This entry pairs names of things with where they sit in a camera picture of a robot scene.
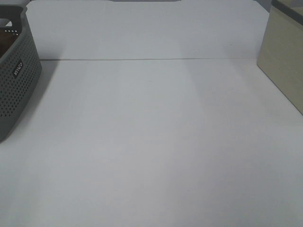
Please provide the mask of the brown towel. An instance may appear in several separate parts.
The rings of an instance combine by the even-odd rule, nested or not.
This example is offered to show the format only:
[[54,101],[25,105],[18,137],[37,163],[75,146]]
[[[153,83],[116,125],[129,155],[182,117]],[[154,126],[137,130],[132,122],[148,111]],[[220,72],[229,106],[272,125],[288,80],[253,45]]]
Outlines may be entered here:
[[4,30],[0,31],[0,57],[2,57],[7,50],[18,39],[19,35],[7,33]]

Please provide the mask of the grey perforated plastic basket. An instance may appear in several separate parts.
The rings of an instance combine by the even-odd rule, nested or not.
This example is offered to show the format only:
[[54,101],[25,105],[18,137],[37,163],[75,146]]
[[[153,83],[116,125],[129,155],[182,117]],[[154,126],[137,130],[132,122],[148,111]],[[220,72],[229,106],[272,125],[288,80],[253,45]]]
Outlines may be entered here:
[[0,17],[10,27],[1,31],[16,40],[0,58],[0,139],[5,140],[28,104],[42,72],[36,44],[22,5],[1,5]]

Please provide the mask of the beige fabric storage box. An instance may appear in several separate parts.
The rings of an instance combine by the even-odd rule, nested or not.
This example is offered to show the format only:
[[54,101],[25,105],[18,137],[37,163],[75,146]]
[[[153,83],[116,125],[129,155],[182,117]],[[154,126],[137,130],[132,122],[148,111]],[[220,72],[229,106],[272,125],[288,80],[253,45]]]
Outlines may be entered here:
[[303,111],[303,2],[274,0],[257,59],[257,66]]

